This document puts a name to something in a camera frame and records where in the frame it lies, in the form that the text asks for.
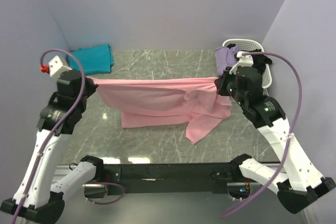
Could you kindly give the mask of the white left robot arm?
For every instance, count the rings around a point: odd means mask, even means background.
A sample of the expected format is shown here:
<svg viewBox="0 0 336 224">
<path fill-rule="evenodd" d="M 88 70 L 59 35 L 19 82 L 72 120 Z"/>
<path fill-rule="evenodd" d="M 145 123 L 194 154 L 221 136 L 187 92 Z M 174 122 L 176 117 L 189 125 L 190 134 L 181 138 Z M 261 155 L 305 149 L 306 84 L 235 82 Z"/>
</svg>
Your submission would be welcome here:
<svg viewBox="0 0 336 224">
<path fill-rule="evenodd" d="M 85 156 L 60 181 L 52 181 L 60 155 L 96 88 L 78 70 L 66 70 L 57 79 L 57 91 L 40 113 L 35 148 L 24 179 L 15 195 L 1 203 L 1 212 L 12 215 L 13 223 L 18 217 L 34 223 L 56 223 L 66 200 L 83 184 L 104 179 L 103 160 Z"/>
</svg>

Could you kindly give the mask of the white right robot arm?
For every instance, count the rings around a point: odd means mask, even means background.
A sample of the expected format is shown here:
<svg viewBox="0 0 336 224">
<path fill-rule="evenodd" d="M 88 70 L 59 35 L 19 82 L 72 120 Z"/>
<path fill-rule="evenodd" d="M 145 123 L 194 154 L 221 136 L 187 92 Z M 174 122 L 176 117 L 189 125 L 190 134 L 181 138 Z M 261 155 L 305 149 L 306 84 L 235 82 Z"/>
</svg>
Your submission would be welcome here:
<svg viewBox="0 0 336 224">
<path fill-rule="evenodd" d="M 279 102 L 263 93 L 262 77 L 253 67 L 238 67 L 233 73 L 227 67 L 214 81 L 217 93 L 232 97 L 243 115 L 267 140 L 280 160 L 276 170 L 241 154 L 231 163 L 230 175 L 235 181 L 245 178 L 273 191 L 282 206 L 297 214 L 335 189 L 335 181 L 316 169 L 296 139 Z"/>
</svg>

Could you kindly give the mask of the pink t shirt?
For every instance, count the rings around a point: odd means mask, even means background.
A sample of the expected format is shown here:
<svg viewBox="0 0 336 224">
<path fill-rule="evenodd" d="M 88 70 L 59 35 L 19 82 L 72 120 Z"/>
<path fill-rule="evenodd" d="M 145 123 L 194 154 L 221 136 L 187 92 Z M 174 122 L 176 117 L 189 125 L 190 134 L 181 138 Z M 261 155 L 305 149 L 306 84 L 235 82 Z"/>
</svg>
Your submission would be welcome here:
<svg viewBox="0 0 336 224">
<path fill-rule="evenodd" d="M 230 117 L 229 97 L 217 94 L 215 78 L 126 80 L 93 78 L 103 102 L 121 111 L 123 128 L 187 125 L 192 144 Z"/>
</svg>

